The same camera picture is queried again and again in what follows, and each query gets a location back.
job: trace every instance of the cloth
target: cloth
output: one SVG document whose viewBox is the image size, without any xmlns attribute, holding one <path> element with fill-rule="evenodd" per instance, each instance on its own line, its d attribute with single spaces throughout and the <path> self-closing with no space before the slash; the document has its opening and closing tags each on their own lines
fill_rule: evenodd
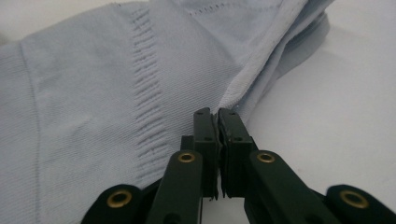
<svg viewBox="0 0 396 224">
<path fill-rule="evenodd" d="M 112 4 L 0 48 L 0 223 L 78 223 L 161 178 L 192 113 L 248 120 L 328 30 L 330 0 Z"/>
</svg>

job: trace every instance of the light blue fabric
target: light blue fabric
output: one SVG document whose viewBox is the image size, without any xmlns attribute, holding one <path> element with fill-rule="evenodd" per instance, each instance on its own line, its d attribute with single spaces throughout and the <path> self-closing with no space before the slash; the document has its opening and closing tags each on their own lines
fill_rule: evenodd
<svg viewBox="0 0 396 224">
<path fill-rule="evenodd" d="M 0 48 L 0 223 L 78 223 L 105 189 L 160 178 L 195 110 L 248 120 L 330 2 L 113 4 Z"/>
</svg>

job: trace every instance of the light blue sock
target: light blue sock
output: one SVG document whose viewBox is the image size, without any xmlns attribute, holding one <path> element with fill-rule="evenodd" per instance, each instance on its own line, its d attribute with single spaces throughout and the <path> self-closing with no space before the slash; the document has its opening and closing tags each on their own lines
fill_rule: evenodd
<svg viewBox="0 0 396 224">
<path fill-rule="evenodd" d="M 195 110 L 247 120 L 316 49 L 330 2 L 113 4 L 1 47 L 0 223 L 77 223 L 159 179 Z"/>
</svg>

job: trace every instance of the black clamp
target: black clamp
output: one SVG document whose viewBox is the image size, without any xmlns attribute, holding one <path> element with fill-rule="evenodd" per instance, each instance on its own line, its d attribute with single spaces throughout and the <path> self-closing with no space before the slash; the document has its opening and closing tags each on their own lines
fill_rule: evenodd
<svg viewBox="0 0 396 224">
<path fill-rule="evenodd" d="M 194 113 L 193 136 L 182 136 L 163 179 L 141 190 L 117 185 L 104 191 L 82 224 L 201 223 L 202 198 L 245 198 L 250 223 L 396 223 L 396 215 L 361 189 L 347 185 L 313 191 L 272 151 L 258 150 L 238 114 L 209 108 Z"/>
</svg>

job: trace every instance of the brass ring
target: brass ring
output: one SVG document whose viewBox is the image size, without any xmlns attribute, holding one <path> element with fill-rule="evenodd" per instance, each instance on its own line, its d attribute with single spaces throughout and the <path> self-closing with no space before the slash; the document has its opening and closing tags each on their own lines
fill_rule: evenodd
<svg viewBox="0 0 396 224">
<path fill-rule="evenodd" d="M 266 153 L 266 152 L 262 152 L 259 155 L 257 155 L 257 159 L 259 161 L 267 162 L 267 163 L 271 163 L 271 162 L 275 161 L 275 157 L 269 153 Z"/>
<path fill-rule="evenodd" d="M 348 196 L 353 196 L 356 197 L 358 200 L 353 201 Z M 365 199 L 363 196 L 361 196 L 359 193 L 345 189 L 340 192 L 340 197 L 344 201 L 344 203 L 347 203 L 353 207 L 356 208 L 367 208 L 369 206 L 369 202 L 367 199 Z"/>
<path fill-rule="evenodd" d="M 190 152 L 181 153 L 180 155 L 178 155 L 177 158 L 181 162 L 192 162 L 192 161 L 195 161 L 194 154 L 192 154 Z"/>
<path fill-rule="evenodd" d="M 117 200 L 117 196 L 123 196 L 122 199 Z M 112 208 L 121 208 L 132 200 L 132 193 L 126 189 L 119 189 L 112 193 L 107 198 L 107 205 Z"/>
</svg>

